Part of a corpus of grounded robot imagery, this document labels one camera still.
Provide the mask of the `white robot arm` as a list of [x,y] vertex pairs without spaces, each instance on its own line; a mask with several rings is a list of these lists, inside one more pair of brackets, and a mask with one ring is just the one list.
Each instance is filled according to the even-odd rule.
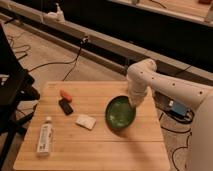
[[187,171],[213,171],[213,86],[166,76],[156,70],[156,62],[152,59],[128,67],[131,105],[139,106],[150,87],[190,108],[195,116],[191,125]]

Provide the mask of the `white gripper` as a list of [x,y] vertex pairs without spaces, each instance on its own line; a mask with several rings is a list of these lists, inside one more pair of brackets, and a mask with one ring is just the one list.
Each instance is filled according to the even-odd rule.
[[146,89],[141,89],[141,90],[130,89],[128,93],[130,98],[130,104],[133,107],[137,107],[144,101],[144,98],[147,95],[147,90]]

